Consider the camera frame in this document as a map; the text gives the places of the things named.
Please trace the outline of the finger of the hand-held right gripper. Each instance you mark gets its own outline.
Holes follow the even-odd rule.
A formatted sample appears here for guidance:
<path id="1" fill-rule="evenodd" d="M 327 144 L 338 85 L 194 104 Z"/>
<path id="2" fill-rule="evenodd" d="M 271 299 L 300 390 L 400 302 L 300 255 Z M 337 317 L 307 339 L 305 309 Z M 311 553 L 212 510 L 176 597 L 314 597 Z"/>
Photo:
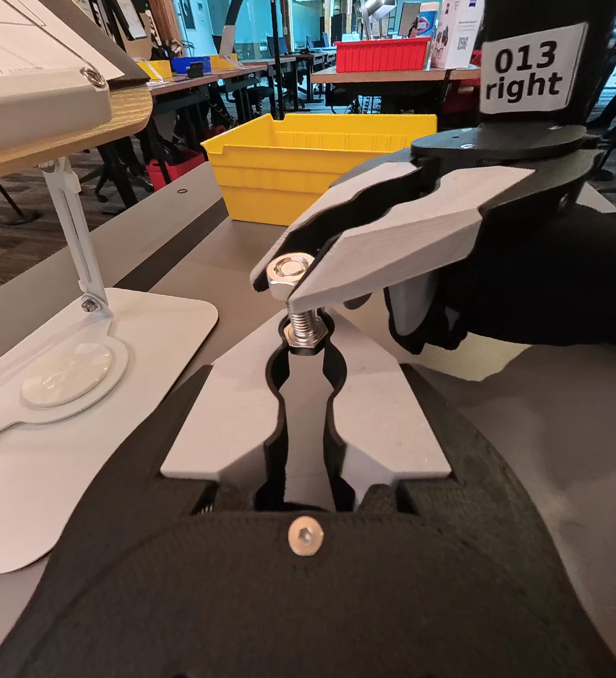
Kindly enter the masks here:
<path id="1" fill-rule="evenodd" d="M 395 206 L 431 192 L 431 162 L 386 162 L 330 187 L 270 247 L 250 274 L 254 291 L 269 289 L 266 269 L 279 256 L 304 253 L 320 261 L 347 231 L 369 225 Z"/>
<path id="2" fill-rule="evenodd" d="M 479 208 L 533 172 L 464 168 L 444 175 L 426 197 L 341 234 L 289 296 L 289 310 L 349 301 L 467 257 L 482 223 Z"/>

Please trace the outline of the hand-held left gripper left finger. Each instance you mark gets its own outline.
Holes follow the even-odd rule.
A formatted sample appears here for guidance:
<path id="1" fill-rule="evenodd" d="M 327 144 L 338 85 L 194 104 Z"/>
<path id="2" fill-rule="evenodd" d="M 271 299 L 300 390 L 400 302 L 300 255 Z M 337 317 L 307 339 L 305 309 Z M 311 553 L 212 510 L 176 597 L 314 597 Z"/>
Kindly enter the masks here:
<path id="1" fill-rule="evenodd" d="M 176 479 L 237 488 L 260 510 L 284 502 L 288 434 L 280 388 L 289 377 L 281 311 L 220 356 L 161 465 Z"/>

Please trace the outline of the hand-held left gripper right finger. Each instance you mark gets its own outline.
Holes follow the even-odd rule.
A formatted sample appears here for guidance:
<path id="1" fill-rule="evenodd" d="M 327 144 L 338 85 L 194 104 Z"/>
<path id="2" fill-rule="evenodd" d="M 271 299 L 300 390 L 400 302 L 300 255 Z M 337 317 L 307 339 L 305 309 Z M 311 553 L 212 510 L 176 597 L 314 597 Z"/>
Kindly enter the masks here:
<path id="1" fill-rule="evenodd" d="M 377 485 L 439 480 L 451 467 L 396 358 L 335 310 L 323 374 L 324 463 L 337 510 L 355 510 Z"/>

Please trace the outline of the silver hex nut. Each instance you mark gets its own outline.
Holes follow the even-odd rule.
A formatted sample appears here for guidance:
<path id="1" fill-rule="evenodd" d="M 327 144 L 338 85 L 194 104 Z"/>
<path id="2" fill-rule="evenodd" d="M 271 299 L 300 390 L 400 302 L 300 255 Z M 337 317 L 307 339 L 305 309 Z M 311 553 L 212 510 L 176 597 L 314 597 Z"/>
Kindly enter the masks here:
<path id="1" fill-rule="evenodd" d="M 287 253 L 272 260 L 266 267 L 272 297 L 286 302 L 314 261 L 311 254 L 304 252 Z"/>

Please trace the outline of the silver hex bolt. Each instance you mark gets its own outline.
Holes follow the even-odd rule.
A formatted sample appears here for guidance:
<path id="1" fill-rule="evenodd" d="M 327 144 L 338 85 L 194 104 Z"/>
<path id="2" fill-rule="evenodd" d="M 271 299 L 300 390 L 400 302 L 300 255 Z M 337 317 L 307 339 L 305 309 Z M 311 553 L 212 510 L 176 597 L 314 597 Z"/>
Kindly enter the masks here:
<path id="1" fill-rule="evenodd" d="M 293 352 L 312 353 L 321 349 L 329 330 L 316 310 L 289 312 L 287 318 L 282 332 Z"/>

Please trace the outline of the person's right forearm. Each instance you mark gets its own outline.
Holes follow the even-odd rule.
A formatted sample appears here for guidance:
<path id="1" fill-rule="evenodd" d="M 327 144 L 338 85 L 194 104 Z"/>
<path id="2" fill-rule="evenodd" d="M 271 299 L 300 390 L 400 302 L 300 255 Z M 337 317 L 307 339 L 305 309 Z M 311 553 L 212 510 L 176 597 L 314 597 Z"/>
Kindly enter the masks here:
<path id="1" fill-rule="evenodd" d="M 576 205 L 545 223 L 555 345 L 616 346 L 616 212 Z"/>

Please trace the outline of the yellow plastic bin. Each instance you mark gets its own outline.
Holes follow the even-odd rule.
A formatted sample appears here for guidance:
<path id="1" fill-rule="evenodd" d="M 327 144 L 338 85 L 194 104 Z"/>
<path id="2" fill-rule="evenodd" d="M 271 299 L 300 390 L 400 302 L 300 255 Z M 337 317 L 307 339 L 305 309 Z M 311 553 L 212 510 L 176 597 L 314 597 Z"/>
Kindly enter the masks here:
<path id="1" fill-rule="evenodd" d="M 233 220 L 288 226 L 357 165 L 436 132 L 433 114 L 265 114 L 202 148 Z"/>

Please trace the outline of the wooden desk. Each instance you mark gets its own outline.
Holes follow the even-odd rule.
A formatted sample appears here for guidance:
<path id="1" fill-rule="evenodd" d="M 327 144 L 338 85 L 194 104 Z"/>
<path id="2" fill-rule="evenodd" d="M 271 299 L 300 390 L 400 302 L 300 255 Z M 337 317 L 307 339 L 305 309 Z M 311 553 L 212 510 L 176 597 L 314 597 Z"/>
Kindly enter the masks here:
<path id="1" fill-rule="evenodd" d="M 337 72 L 333 66 L 312 75 L 312 83 L 325 87 L 325 105 L 355 105 L 361 97 L 378 97 L 382 113 L 416 110 L 438 115 L 453 83 L 479 80 L 481 69 L 425 69 L 417 71 Z"/>

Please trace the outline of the white printed box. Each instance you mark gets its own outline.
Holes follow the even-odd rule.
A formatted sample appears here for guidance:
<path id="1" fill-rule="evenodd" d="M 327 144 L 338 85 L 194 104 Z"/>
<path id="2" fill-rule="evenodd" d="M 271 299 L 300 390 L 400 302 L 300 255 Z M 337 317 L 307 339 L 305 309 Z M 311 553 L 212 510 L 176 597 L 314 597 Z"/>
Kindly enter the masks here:
<path id="1" fill-rule="evenodd" d="M 432 42 L 432 69 L 468 67 L 482 24 L 484 1 L 442 1 Z"/>

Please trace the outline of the white metal document stand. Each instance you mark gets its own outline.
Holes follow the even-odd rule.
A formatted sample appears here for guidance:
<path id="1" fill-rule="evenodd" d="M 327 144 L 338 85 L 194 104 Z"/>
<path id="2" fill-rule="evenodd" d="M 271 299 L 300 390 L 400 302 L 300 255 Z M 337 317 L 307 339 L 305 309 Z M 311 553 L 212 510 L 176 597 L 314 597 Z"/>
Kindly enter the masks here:
<path id="1" fill-rule="evenodd" d="M 81 295 L 0 356 L 0 574 L 53 549 L 219 318 L 209 302 L 104 287 L 69 160 L 43 174 Z"/>

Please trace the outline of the red plastic bin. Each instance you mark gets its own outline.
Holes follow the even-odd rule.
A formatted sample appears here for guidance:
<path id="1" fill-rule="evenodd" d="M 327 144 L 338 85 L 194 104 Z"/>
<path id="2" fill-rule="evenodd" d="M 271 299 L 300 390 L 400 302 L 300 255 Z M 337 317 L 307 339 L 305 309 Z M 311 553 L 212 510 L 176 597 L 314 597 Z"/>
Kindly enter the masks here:
<path id="1" fill-rule="evenodd" d="M 420 71 L 429 37 L 371 39 L 336 43 L 336 72 Z"/>

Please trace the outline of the wipes canister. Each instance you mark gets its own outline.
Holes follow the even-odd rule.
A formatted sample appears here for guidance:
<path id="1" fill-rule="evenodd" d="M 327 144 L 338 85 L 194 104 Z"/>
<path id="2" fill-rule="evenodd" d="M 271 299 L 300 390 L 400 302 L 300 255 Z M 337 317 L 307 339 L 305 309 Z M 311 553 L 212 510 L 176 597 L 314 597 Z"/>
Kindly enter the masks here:
<path id="1" fill-rule="evenodd" d="M 429 39 L 434 37 L 438 13 L 439 2 L 428 1 L 420 4 L 417 15 L 416 37 Z"/>

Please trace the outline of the red bag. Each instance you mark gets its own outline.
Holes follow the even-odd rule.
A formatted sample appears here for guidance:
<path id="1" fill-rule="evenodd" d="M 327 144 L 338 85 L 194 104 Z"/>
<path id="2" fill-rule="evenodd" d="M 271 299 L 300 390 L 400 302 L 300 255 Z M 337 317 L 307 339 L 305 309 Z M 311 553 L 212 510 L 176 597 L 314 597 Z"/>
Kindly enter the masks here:
<path id="1" fill-rule="evenodd" d="M 206 161 L 206 157 L 203 153 L 189 148 L 177 150 L 180 152 L 180 156 L 178 157 L 181 158 L 181 161 L 177 161 L 177 158 L 171 156 L 166 160 L 166 169 L 169 174 L 170 182 L 179 179 Z M 145 169 L 154 191 L 159 191 L 166 185 L 166 180 L 157 159 L 151 160 L 148 165 L 145 165 Z"/>

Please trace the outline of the black framed sign board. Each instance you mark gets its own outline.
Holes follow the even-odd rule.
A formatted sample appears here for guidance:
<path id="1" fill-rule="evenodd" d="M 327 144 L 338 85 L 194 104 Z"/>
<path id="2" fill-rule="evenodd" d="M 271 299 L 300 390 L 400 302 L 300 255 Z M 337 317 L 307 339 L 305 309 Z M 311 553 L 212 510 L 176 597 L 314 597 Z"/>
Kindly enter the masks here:
<path id="1" fill-rule="evenodd" d="M 132 1 L 106 1 L 106 3 L 128 40 L 147 38 L 143 21 Z"/>

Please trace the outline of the printed instruction sheet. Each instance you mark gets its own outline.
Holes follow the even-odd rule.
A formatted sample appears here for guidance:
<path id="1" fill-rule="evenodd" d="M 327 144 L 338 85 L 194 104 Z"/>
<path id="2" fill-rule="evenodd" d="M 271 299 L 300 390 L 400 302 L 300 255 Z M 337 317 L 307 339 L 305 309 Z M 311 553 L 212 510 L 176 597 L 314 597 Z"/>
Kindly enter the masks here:
<path id="1" fill-rule="evenodd" d="M 0 1 L 0 151 L 110 120 L 109 83 L 124 76 L 110 39 L 70 1 Z M 106 79 L 96 89 L 80 69 Z"/>

